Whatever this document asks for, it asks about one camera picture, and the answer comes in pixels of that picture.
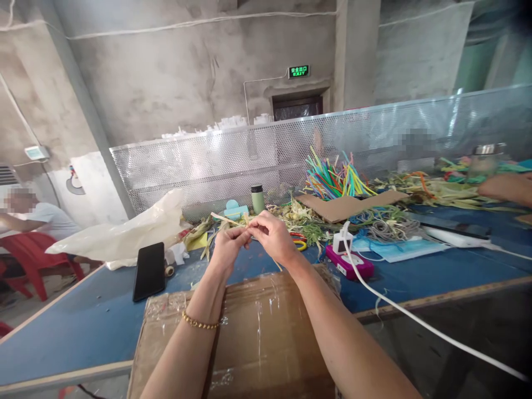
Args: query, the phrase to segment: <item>black phone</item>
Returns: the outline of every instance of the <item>black phone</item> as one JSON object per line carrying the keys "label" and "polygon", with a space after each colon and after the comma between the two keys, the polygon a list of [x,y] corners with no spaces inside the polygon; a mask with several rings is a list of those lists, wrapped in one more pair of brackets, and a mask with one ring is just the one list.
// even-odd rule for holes
{"label": "black phone", "polygon": [[423,226],[434,227],[440,230],[446,230],[463,236],[489,239],[492,230],[489,227],[479,226],[477,224],[460,223],[453,220],[439,219],[433,216],[426,216],[417,213],[405,212],[410,219],[417,220]]}
{"label": "black phone", "polygon": [[165,289],[165,245],[150,245],[139,250],[133,302],[141,301]]}

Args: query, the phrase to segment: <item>colorful straw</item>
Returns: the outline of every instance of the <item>colorful straw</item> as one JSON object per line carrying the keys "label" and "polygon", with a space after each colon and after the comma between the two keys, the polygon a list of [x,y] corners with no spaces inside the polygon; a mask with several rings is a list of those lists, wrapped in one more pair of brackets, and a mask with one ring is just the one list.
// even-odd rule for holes
{"label": "colorful straw", "polygon": [[343,196],[376,195],[360,179],[353,165],[353,153],[350,153],[351,158],[348,158],[345,151],[342,151],[345,161],[338,165],[339,155],[336,156],[334,164],[331,164],[328,158],[319,159],[312,146],[310,146],[310,151],[314,159],[310,155],[306,159],[306,163],[310,166],[310,169],[306,171],[307,190],[313,190],[318,197],[325,200]]}

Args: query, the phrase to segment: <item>scissors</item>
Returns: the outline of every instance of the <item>scissors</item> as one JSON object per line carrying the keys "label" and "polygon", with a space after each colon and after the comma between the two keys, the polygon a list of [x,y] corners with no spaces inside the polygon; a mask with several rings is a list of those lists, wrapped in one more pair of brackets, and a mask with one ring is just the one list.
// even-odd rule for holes
{"label": "scissors", "polygon": [[302,252],[307,249],[306,237],[303,234],[292,232],[290,235],[292,236],[292,241],[296,246],[301,245],[300,247],[297,247],[298,251]]}

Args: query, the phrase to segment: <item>white cable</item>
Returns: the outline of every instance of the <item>white cable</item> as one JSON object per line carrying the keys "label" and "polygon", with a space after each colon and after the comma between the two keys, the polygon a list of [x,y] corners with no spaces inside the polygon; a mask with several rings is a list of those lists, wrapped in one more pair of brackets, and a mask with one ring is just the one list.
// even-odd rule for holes
{"label": "white cable", "polygon": [[445,11],[445,10],[448,10],[448,9],[450,9],[450,8],[453,8],[453,7],[460,7],[460,6],[463,5],[463,4],[471,4],[471,3],[474,3],[474,2],[463,2],[463,3],[460,3],[460,4],[450,4],[450,5],[446,6],[446,7],[440,8],[440,9],[435,10],[435,11],[428,12],[428,13],[426,13],[426,14],[422,14],[422,15],[420,15],[420,16],[410,17],[410,18],[405,18],[405,19],[398,19],[397,21],[386,22],[386,23],[384,23],[384,24],[380,24],[380,25],[379,25],[379,28],[380,28],[380,27],[383,27],[383,26],[395,25],[395,24],[398,24],[398,23],[403,23],[403,22],[413,21],[413,20],[415,20],[415,19],[420,19],[420,18],[428,17],[428,16],[431,16],[431,15],[434,15],[434,14],[438,14],[438,13],[440,13],[441,11]]}
{"label": "white cable", "polygon": [[165,25],[165,26],[155,27],[155,28],[112,30],[110,32],[87,33],[87,34],[78,35],[78,36],[66,36],[63,32],[61,32],[55,26],[49,24],[48,22],[42,19],[38,19],[36,21],[32,21],[27,24],[21,24],[21,25],[15,25],[14,27],[2,28],[0,29],[0,32],[8,32],[10,30],[23,29],[23,28],[27,28],[27,27],[31,27],[37,24],[44,23],[50,26],[51,28],[55,29],[61,35],[65,36],[65,38],[68,40],[82,40],[82,39],[91,39],[91,38],[102,37],[102,36],[118,36],[118,35],[129,35],[129,34],[137,34],[137,33],[160,32],[162,30],[189,28],[189,27],[194,27],[197,25],[203,25],[207,23],[233,21],[236,19],[263,18],[263,17],[305,18],[305,17],[317,17],[317,16],[335,16],[336,14],[337,14],[337,11],[327,11],[327,12],[319,12],[319,13],[269,12],[269,13],[260,13],[260,14],[244,14],[244,15],[239,15],[239,16],[225,16],[225,17],[216,17],[216,18],[210,18],[210,19],[198,19],[195,21],[179,22],[176,24]]}
{"label": "white cable", "polygon": [[15,97],[13,97],[13,93],[11,93],[11,90],[9,89],[9,87],[8,87],[8,85],[7,85],[6,81],[5,81],[4,76],[2,75],[2,73],[0,73],[0,80],[2,81],[2,85],[4,86],[4,89],[6,90],[7,96],[9,97],[9,100],[11,101],[11,104],[13,104],[13,107],[15,108],[15,111],[17,112],[18,116],[20,117],[20,119],[22,121],[22,124],[24,125],[26,131],[35,140],[37,145],[41,145],[39,139],[37,138],[37,136],[35,136],[35,132],[33,131],[32,127],[29,125],[28,121],[26,120],[26,118],[22,114],[22,111],[19,108],[17,102],[15,101]]}
{"label": "white cable", "polygon": [[[347,240],[345,239],[344,237],[344,245],[346,248],[349,248],[349,246],[347,245]],[[355,262],[353,262],[353,258],[351,257],[351,251],[348,250],[347,251],[347,256],[349,257],[349,261],[351,262],[352,265],[356,265]],[[486,361],[487,363],[490,363],[491,365],[495,366],[495,367],[498,367],[499,369],[503,370],[503,371],[506,371],[508,374],[511,374],[513,375],[514,377],[517,377],[519,378],[520,380],[522,381],[525,381],[525,382],[528,382],[528,378],[527,376],[525,376],[524,374],[520,373],[519,371],[507,366],[506,364],[504,363],[501,363],[500,361],[498,360],[495,360],[494,358],[492,357],[489,357],[481,352],[479,352],[478,350],[475,350],[473,348],[470,348],[469,346],[467,345],[464,345],[460,342],[458,342],[457,340],[454,340],[452,339],[451,337],[445,335],[444,333],[440,332],[439,330],[435,329],[433,326],[431,326],[430,324],[427,324],[426,322],[424,322],[423,320],[421,320],[419,317],[413,315],[412,313],[410,313],[408,310],[406,310],[405,308],[402,308],[401,306],[397,305],[394,301],[392,301],[391,299],[385,297],[384,295],[382,295],[380,292],[374,290],[373,288],[371,288],[365,281],[364,279],[362,279],[362,276],[360,275],[360,272],[359,270],[357,269],[356,266],[353,266],[353,270],[355,271],[355,274],[356,276],[358,277],[359,281],[362,283],[362,285],[364,287],[366,287],[370,292],[374,293],[375,295],[377,295],[379,298],[381,298],[382,300],[388,302],[390,305],[392,305],[394,308],[396,308],[397,310],[403,312],[404,314],[406,314],[408,317],[410,317],[412,320],[418,322],[419,324],[421,324],[423,327],[425,327],[427,330],[429,330],[430,332],[436,334],[437,336],[439,336],[441,339],[447,341],[448,343],[450,343],[451,345],[454,345],[456,346],[457,348],[459,349],[462,349],[463,351],[473,355],[473,356],[476,356],[478,357],[479,359],[481,360],[484,360]]]}
{"label": "white cable", "polygon": [[276,78],[266,78],[266,79],[257,79],[257,80],[246,80],[246,81],[244,82],[245,111],[246,111],[247,114],[248,114],[248,126],[251,126],[251,121],[249,120],[248,96],[247,96],[247,94],[245,93],[245,84],[246,84],[246,83],[251,83],[251,82],[254,82],[254,81],[274,80],[274,79],[282,79],[282,78],[286,78],[287,75],[288,75],[288,69],[289,69],[289,68],[287,68],[287,71],[286,71],[286,73],[284,74],[284,76],[278,76],[278,77],[276,77]]}
{"label": "white cable", "polygon": [[18,165],[13,165],[13,167],[30,165],[31,163],[46,163],[46,162],[48,162],[47,159],[44,161],[31,161],[31,162],[26,162],[26,163],[19,163]]}
{"label": "white cable", "polygon": [[510,251],[508,251],[508,250],[506,250],[506,249],[503,249],[502,247],[500,247],[500,246],[498,246],[498,245],[491,244],[491,243],[483,244],[483,245],[482,245],[482,248],[487,248],[487,249],[491,249],[491,250],[496,250],[496,251],[499,251],[499,252],[504,252],[504,253],[507,253],[507,254],[510,254],[510,255],[513,255],[513,256],[517,256],[517,257],[519,257],[519,258],[532,260],[532,258],[530,258],[530,257],[528,257],[528,256],[521,255],[521,254],[516,254],[515,252],[510,252]]}
{"label": "white cable", "polygon": [[3,26],[2,29],[9,29],[13,24],[13,7],[15,6],[15,1],[16,0],[11,0],[11,3],[9,3],[9,17],[7,19],[7,25]]}
{"label": "white cable", "polygon": [[381,259],[370,259],[370,258],[366,258],[364,255],[362,255],[362,254],[360,253],[360,251],[359,251],[358,249],[355,249],[355,251],[356,251],[357,254],[359,254],[359,256],[360,256],[361,258],[364,258],[364,259],[370,260],[370,261],[372,261],[372,262],[382,262],[382,261],[384,260],[384,258],[381,258]]}

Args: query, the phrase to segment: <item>air conditioner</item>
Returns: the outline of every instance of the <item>air conditioner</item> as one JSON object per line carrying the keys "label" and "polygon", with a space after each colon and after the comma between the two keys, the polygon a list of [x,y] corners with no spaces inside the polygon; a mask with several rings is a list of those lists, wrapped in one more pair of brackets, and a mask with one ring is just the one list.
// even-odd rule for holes
{"label": "air conditioner", "polygon": [[15,170],[9,165],[0,163],[0,202],[3,202],[9,191],[15,187],[22,187]]}

